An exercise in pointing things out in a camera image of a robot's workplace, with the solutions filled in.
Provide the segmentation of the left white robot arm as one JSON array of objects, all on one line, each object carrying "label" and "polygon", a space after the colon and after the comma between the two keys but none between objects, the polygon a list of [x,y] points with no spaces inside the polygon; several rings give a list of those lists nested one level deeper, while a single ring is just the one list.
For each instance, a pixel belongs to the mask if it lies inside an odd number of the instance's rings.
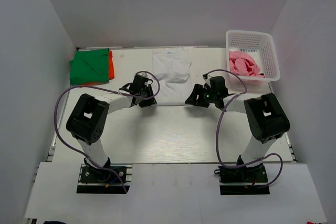
[{"label": "left white robot arm", "polygon": [[80,96],[66,123],[66,130],[80,144],[85,162],[90,167],[110,167],[110,159],[101,143],[109,114],[134,106],[144,108],[156,105],[155,96],[158,93],[153,91],[153,81],[147,72],[138,72],[131,83],[118,91],[99,88],[107,93],[99,96],[84,93]]}]

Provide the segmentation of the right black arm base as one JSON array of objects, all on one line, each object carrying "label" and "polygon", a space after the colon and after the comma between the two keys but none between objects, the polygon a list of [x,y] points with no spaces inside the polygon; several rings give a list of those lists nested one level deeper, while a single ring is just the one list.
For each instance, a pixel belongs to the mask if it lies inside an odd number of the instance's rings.
[{"label": "right black arm base", "polygon": [[222,196],[269,195],[268,177],[263,164],[256,167],[214,170]]}]

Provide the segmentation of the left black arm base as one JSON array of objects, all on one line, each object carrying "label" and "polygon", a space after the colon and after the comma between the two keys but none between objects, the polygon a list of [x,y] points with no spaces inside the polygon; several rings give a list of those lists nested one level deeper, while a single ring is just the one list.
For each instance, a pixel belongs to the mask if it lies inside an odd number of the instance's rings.
[{"label": "left black arm base", "polygon": [[121,195],[126,194],[131,186],[132,180],[132,165],[117,164],[111,165],[110,169],[114,170],[120,176],[126,190],[124,190],[117,176],[109,171],[97,173],[97,169],[93,170],[87,165],[82,164],[78,183],[78,194],[111,194]]}]

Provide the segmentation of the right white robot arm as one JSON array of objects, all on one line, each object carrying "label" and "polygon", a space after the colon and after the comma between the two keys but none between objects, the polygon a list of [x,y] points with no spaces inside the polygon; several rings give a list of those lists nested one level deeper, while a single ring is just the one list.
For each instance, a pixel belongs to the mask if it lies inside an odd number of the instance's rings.
[{"label": "right white robot arm", "polygon": [[[246,93],[229,93],[224,77],[217,76],[206,78],[204,85],[196,84],[185,100],[187,105],[203,108],[214,104],[222,111],[216,128],[215,145],[218,161],[227,169],[261,165],[273,143],[290,129],[289,120],[273,93],[257,98],[248,98]],[[219,130],[225,112],[245,114],[251,131],[250,141],[235,166],[224,165],[219,153]]]}]

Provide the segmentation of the white t shirt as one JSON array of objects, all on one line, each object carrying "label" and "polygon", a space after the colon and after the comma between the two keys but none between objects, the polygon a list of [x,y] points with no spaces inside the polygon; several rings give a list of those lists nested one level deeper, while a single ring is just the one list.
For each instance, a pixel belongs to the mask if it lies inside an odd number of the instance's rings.
[{"label": "white t shirt", "polygon": [[158,82],[152,84],[158,92],[157,106],[180,106],[192,92],[191,60],[184,48],[158,48],[152,51],[152,73]]}]

